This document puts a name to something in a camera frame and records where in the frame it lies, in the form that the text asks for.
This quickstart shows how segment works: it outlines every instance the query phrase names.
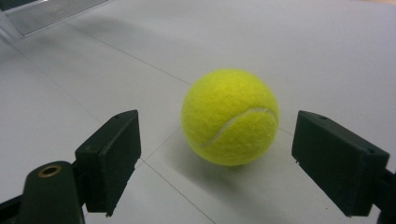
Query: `white curved line on ball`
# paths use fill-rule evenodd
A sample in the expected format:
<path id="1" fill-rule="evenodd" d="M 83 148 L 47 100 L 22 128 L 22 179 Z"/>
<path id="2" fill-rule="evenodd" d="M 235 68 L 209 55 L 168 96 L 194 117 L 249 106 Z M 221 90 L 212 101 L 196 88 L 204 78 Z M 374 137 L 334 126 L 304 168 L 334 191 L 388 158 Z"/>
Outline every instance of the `white curved line on ball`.
<path id="1" fill-rule="evenodd" d="M 233 117 L 232 119 L 228 120 L 218 131 L 218 133 L 216 133 L 215 136 L 213 136 L 212 139 L 210 139 L 210 141 L 206 142 L 205 144 L 202 144 L 201 147 L 208 147 L 210 145 L 212 145 L 224 132 L 225 130 L 227 130 L 228 127 L 230 127 L 230 125 L 232 125 L 237 119 L 245 116 L 248 113 L 253 113 L 253 112 L 263 112 L 263 113 L 269 113 L 274 119 L 276 118 L 274 111 L 267 109 L 267 108 L 251 108 L 247 111 L 245 111 L 242 114 L 238 114 L 235 117 Z"/>

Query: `yellow tennis ball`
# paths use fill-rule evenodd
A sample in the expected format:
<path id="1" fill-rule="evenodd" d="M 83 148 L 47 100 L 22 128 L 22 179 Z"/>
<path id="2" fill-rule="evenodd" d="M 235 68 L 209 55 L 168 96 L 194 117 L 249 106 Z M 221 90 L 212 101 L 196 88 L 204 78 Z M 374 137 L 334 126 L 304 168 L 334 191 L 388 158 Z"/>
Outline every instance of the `yellow tennis ball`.
<path id="1" fill-rule="evenodd" d="M 237 69 L 203 76 L 191 86 L 181 111 L 191 148 L 207 161 L 227 166 L 258 159 L 274 141 L 278 119 L 271 90 Z"/>

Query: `white surface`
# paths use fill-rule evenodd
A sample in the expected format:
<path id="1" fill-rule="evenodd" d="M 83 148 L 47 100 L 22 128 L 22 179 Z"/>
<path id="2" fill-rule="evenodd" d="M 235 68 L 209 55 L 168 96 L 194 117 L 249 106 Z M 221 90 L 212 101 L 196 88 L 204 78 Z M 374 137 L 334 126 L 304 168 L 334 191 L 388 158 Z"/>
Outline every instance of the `white surface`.
<path id="1" fill-rule="evenodd" d="M 87 223 L 375 223 L 347 218 L 290 155 L 298 110 L 330 117 L 392 154 L 396 7 L 362 1 L 117 0 L 0 42 L 0 201 L 113 115 L 139 110 L 142 161 L 114 217 Z M 179 129 L 201 75 L 247 69 L 282 112 L 271 149 L 239 169 L 202 161 Z"/>

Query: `ball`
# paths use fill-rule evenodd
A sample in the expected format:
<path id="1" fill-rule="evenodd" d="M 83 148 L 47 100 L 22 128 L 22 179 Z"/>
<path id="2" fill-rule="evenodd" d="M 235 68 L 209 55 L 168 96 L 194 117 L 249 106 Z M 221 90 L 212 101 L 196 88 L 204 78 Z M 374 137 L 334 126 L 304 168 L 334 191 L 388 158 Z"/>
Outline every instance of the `ball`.
<path id="1" fill-rule="evenodd" d="M 235 166 L 255 161 L 268 149 L 276 136 L 278 114 L 275 96 L 258 77 L 220 69 L 191 86 L 181 124 L 199 156 Z"/>

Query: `tennis ball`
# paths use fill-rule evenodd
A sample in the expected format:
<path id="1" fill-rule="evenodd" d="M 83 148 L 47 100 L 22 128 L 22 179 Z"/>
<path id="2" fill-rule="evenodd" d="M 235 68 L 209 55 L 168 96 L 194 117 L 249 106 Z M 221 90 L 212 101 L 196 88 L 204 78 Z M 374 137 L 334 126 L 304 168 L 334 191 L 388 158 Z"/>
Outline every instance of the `tennis ball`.
<path id="1" fill-rule="evenodd" d="M 258 159 L 274 141 L 278 107 L 271 90 L 249 72 L 221 69 L 188 91 L 181 123 L 191 148 L 219 165 Z"/>

